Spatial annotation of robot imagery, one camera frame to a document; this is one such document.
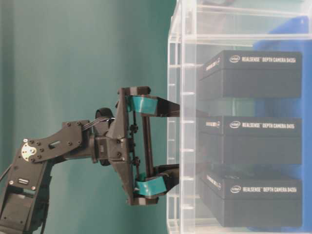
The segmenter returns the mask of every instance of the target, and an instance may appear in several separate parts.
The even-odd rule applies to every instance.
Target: cable
[[[92,122],[83,125],[82,131],[86,131],[86,130],[88,130],[89,128],[92,128],[93,126],[97,125],[97,124],[100,123],[100,122],[109,121],[109,120],[111,120],[111,119],[115,119],[115,118],[108,118],[108,117],[99,117],[99,118],[96,118],[96,119],[93,120]]]
[[[10,170],[11,167],[12,167],[12,165],[10,164],[10,166],[2,173],[2,175],[0,176],[0,182],[5,177],[5,175],[8,173],[8,171]]]
[[[41,227],[40,234],[44,233],[44,229],[45,229],[45,225],[46,225],[47,217],[48,217],[48,210],[49,210],[49,203],[46,203],[45,204],[45,208],[44,208],[44,214],[43,214],[44,218],[43,218],[43,221],[42,221],[42,227]]]

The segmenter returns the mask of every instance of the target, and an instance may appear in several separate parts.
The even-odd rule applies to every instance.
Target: teal backdrop
[[[115,112],[119,87],[148,85],[166,98],[175,3],[0,0],[0,169],[23,138],[49,136],[63,121],[92,120],[101,107]],[[165,124],[152,119],[155,165],[166,163]],[[142,156],[141,131],[136,144]],[[112,167],[67,161],[52,176],[46,234],[166,233],[165,198],[129,207]]]

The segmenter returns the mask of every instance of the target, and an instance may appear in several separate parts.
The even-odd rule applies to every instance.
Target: robotic arm
[[[0,197],[0,232],[44,232],[49,208],[52,167],[69,159],[90,157],[93,163],[112,165],[121,179],[129,205],[156,204],[179,183],[179,165],[154,167],[150,117],[178,117],[179,105],[149,96],[149,87],[121,88],[116,117],[110,109],[97,110],[96,119],[65,122],[62,129],[43,139],[24,139],[3,176],[7,182]],[[133,124],[129,125],[132,113]],[[141,113],[146,172],[139,172],[135,155],[136,113]]]

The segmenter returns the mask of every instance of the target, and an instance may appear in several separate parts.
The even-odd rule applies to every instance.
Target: stacked boxes
[[[198,98],[299,98],[301,71],[297,52],[222,51],[203,65]],[[270,169],[301,164],[301,119],[214,114],[198,124],[199,154],[209,163],[200,196],[221,225],[301,226],[301,180]]]

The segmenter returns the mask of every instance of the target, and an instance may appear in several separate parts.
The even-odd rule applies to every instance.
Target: intel logo
[[[233,187],[231,187],[231,193],[232,194],[237,194],[242,190],[242,187],[240,187],[239,185],[235,185]]]
[[[230,123],[230,127],[231,128],[239,128],[240,124],[241,123],[239,121],[233,121],[232,123]]]
[[[233,55],[230,57],[230,62],[236,63],[240,61],[240,56],[238,55]]]

